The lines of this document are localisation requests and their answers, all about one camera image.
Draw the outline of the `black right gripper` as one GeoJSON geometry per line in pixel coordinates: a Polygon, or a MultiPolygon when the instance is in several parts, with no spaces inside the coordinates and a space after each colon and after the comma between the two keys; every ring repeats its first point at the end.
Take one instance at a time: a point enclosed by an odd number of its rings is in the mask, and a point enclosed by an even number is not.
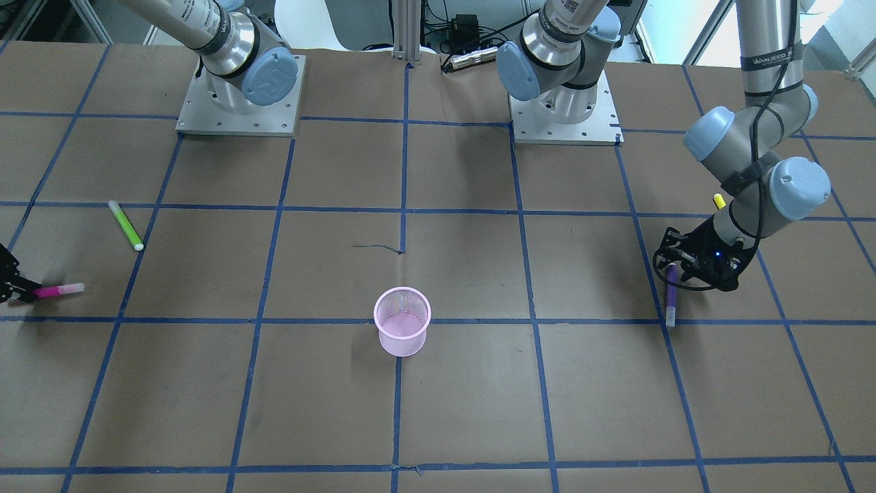
{"type": "Polygon", "coordinates": [[[38,297],[27,291],[34,291],[41,287],[40,283],[20,277],[18,260],[1,244],[1,303],[6,301],[33,303],[38,297]]]}

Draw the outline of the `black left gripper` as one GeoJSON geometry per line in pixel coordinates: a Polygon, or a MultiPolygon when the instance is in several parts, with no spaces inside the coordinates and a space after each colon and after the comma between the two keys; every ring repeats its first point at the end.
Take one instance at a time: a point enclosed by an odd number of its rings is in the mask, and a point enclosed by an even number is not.
{"type": "Polygon", "coordinates": [[[726,244],[709,218],[690,233],[666,228],[655,250],[655,272],[667,285],[683,290],[732,292],[739,277],[753,261],[756,246],[746,249],[742,240],[726,244]]]}

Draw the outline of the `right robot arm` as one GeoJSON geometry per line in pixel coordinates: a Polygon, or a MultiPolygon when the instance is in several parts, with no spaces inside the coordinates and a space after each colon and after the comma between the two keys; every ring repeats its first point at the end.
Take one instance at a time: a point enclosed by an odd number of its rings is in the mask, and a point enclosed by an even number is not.
{"type": "Polygon", "coordinates": [[[123,9],[177,45],[2,41],[2,321],[265,306],[306,57],[243,3],[123,9]]]}

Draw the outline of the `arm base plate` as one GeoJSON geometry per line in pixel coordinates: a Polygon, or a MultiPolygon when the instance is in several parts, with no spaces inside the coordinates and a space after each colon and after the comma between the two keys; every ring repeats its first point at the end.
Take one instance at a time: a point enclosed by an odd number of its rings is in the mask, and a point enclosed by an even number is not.
{"type": "Polygon", "coordinates": [[[176,131],[197,136],[262,136],[293,138],[296,134],[307,57],[294,54],[297,81],[287,96],[259,106],[227,81],[198,66],[185,94],[176,131]]]}
{"type": "Polygon", "coordinates": [[[508,97],[514,140],[520,144],[623,144],[622,128],[605,71],[585,90],[563,86],[523,102],[508,97]]]}

